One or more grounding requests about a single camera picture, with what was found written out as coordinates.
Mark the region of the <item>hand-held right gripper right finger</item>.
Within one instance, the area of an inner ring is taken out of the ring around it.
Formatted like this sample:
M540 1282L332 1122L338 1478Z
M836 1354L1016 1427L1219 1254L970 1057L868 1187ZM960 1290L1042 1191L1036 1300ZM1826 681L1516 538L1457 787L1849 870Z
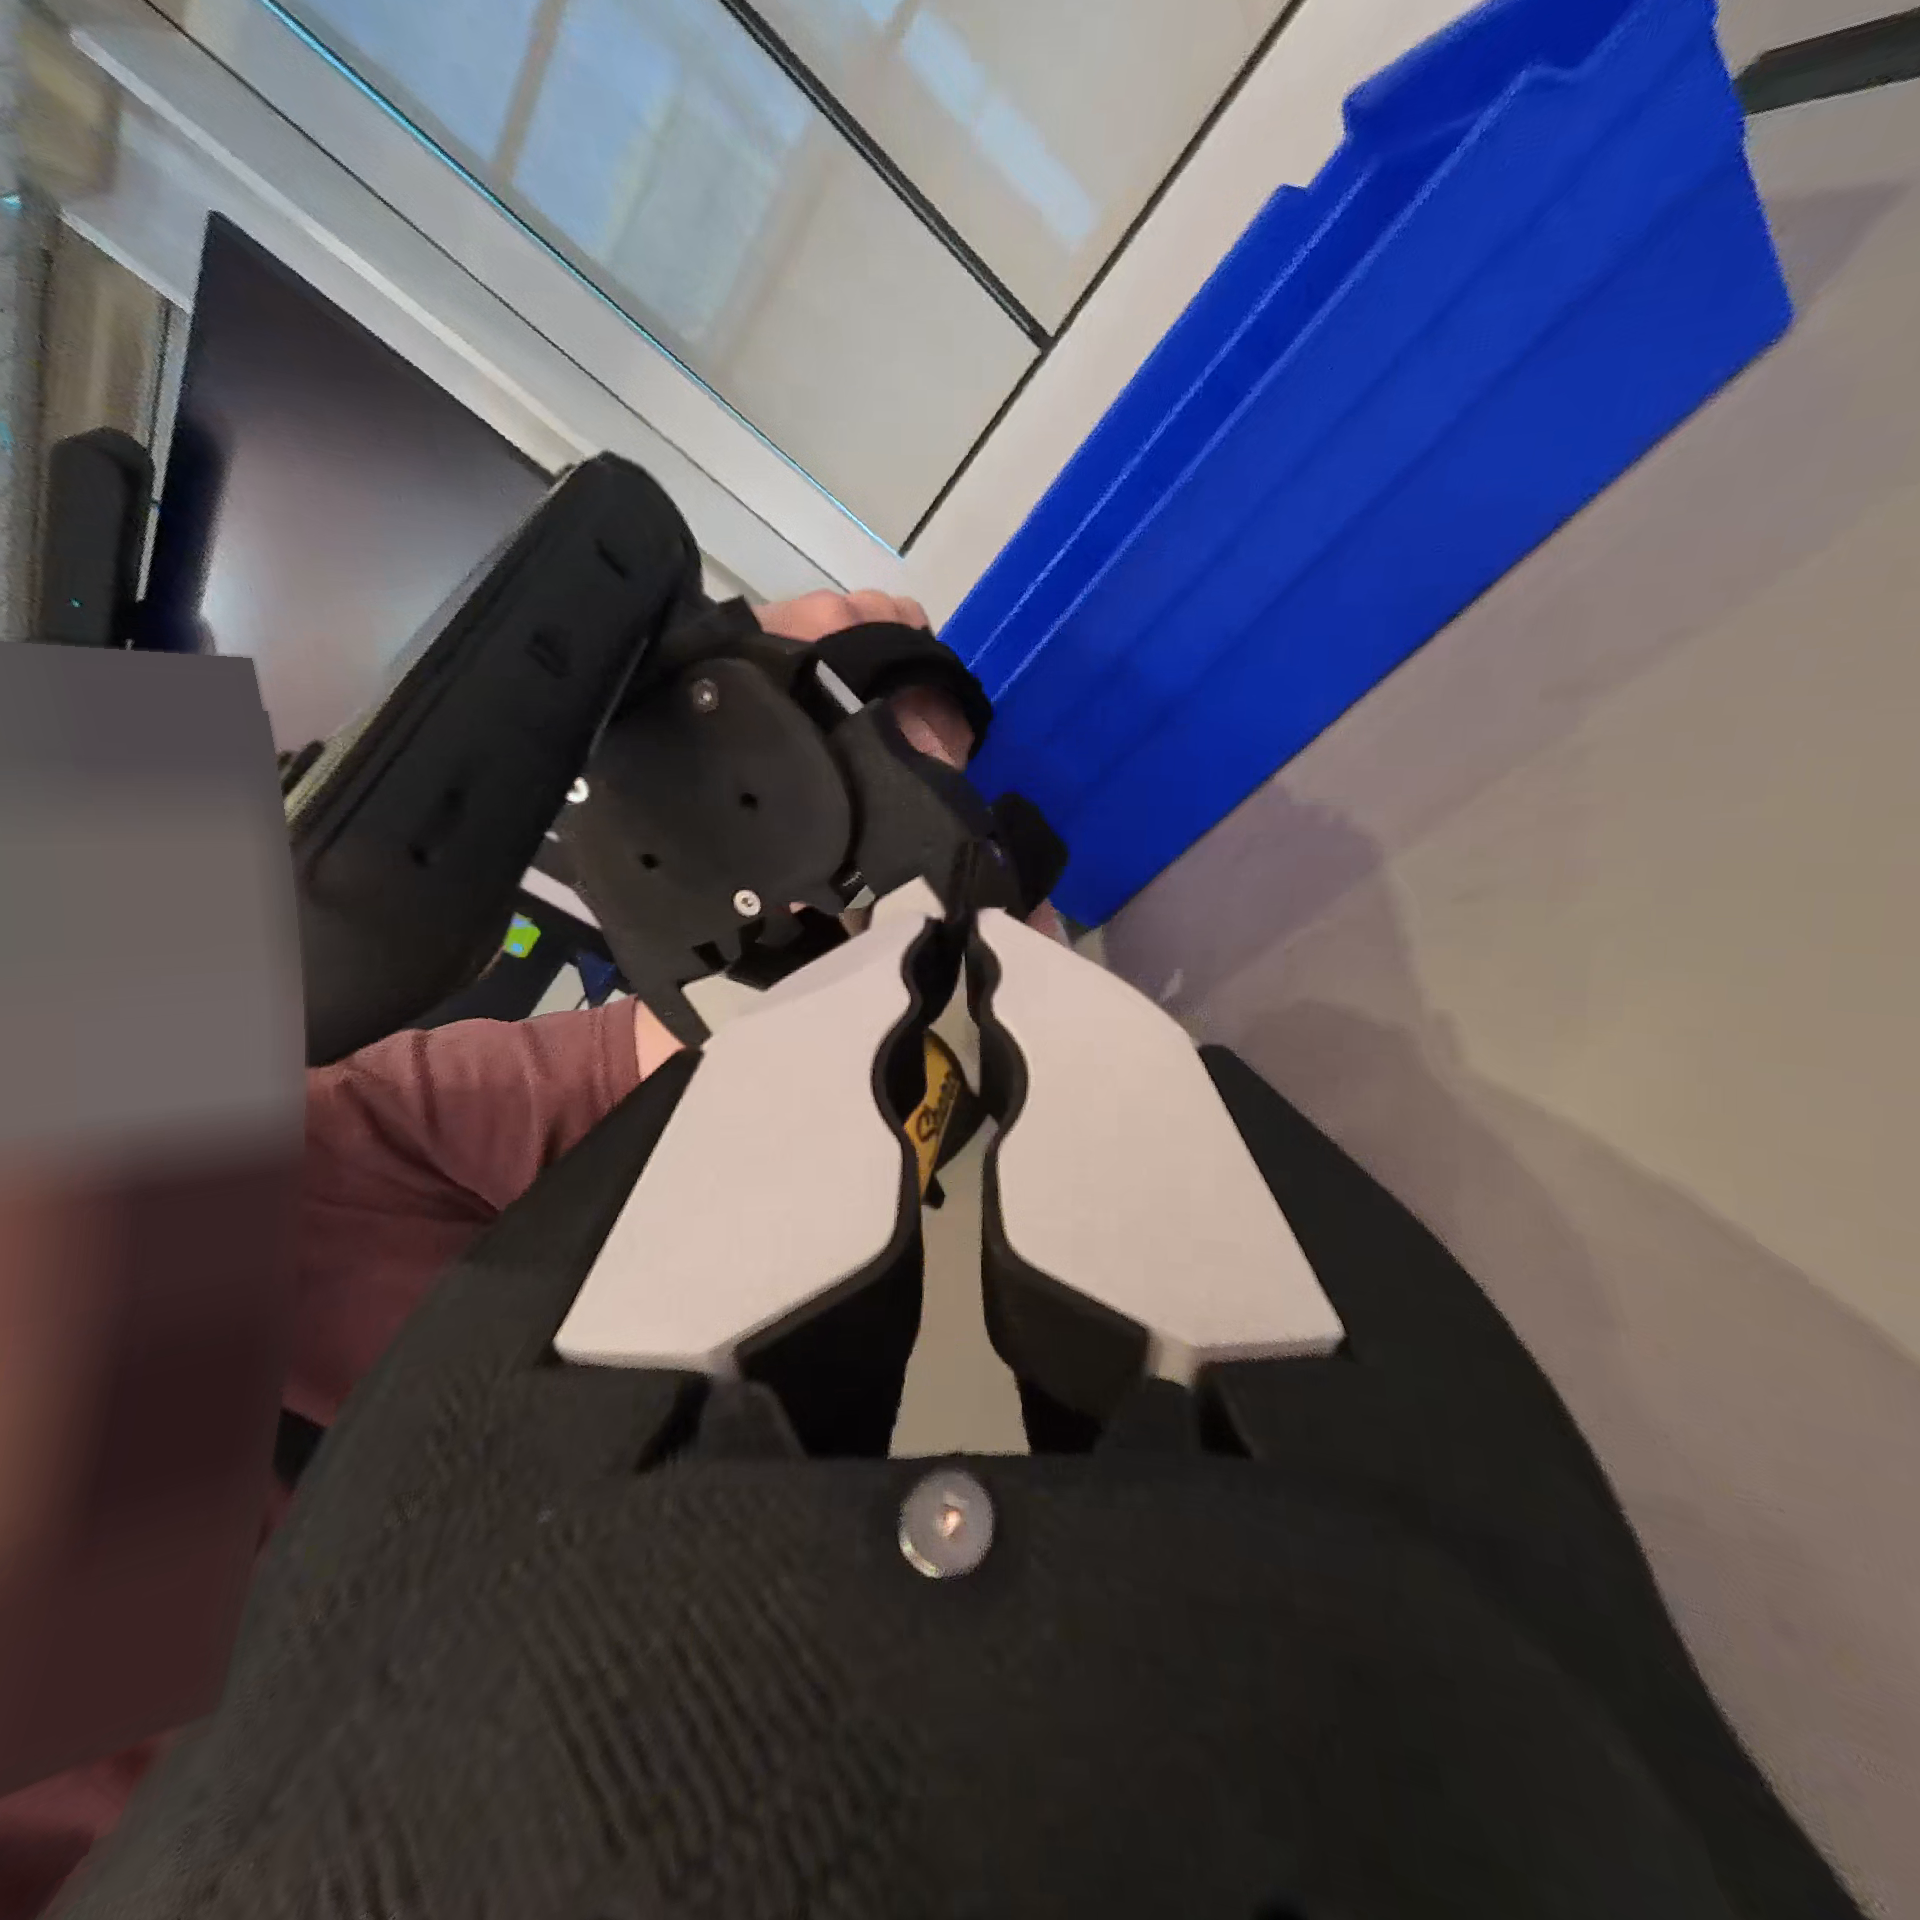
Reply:
M1328 1360L1341 1320L1203 1049L1115 975L985 908L966 1008L992 1143L980 1304L1026 1446L1086 1454L1139 1395Z

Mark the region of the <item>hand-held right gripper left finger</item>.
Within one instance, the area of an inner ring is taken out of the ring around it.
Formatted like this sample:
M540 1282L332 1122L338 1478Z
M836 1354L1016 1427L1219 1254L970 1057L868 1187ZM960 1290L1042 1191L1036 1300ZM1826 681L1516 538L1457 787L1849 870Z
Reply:
M844 945L718 1032L555 1334L576 1366L768 1387L805 1451L889 1451L922 1330L905 1121L946 931Z

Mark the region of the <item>yellow marker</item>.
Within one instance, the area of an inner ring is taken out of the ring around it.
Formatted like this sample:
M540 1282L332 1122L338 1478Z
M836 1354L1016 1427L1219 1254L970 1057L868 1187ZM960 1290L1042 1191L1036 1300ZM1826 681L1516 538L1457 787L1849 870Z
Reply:
M985 1111L953 1048L928 1032L923 1039L923 1090L902 1135L920 1168L920 1195L932 1203L941 1168L973 1139Z

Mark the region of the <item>person's left hand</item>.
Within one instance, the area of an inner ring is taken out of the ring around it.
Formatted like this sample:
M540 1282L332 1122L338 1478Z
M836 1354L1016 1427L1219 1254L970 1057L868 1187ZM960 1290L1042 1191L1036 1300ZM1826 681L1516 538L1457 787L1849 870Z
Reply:
M923 606L905 595L880 591L833 593L816 591L781 604L762 604L755 610L766 634L801 643L825 641L834 634L893 625L917 632L932 632ZM917 753L932 758L957 772L970 768L976 732L960 704L932 687L910 687L892 695L892 711L902 738Z

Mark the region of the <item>blue plastic bin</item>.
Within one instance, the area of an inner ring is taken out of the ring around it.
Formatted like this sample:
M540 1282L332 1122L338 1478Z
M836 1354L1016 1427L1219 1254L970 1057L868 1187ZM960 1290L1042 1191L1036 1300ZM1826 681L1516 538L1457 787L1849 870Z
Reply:
M946 632L1088 927L1792 323L1715 4L1484 4L1341 121Z

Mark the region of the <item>black upright device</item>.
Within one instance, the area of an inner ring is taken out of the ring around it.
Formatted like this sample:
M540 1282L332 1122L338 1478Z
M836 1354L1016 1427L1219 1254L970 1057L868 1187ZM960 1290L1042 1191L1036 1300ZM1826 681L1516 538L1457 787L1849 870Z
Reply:
M45 458L37 643L123 649L153 506L153 458L110 425L59 439Z

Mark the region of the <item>dark wall screen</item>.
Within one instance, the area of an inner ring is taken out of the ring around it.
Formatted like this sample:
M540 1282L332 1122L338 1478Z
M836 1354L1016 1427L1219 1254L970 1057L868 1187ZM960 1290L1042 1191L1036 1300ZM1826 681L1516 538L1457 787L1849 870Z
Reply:
M134 644L252 660L278 753L384 689L548 471L213 214Z

